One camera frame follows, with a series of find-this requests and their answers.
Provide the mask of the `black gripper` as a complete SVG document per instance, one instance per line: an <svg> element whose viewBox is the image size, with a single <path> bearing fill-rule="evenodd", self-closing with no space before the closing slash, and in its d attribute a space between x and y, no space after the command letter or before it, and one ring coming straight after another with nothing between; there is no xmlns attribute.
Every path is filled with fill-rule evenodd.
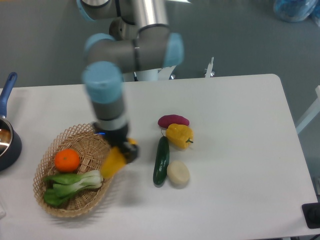
<svg viewBox="0 0 320 240"><path fill-rule="evenodd" d="M130 164L139 156L138 143L133 138L127 138L129 125L125 124L116 130L102 129L98 122L93 123L94 132L104 138L112 147L118 147L123 155L126 164Z"/></svg>

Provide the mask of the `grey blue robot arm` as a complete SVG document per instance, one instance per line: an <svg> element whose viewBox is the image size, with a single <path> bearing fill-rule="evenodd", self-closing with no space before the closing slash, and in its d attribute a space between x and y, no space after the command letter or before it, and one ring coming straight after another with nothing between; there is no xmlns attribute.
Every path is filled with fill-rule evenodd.
<svg viewBox="0 0 320 240"><path fill-rule="evenodd" d="M89 37L81 75L97 118L94 129L117 147L129 164L138 157L139 148L127 137L123 75L181 64L183 40L171 32L163 0L79 0L76 4L86 20L112 18L135 27L134 36L122 40L105 33Z"/></svg>

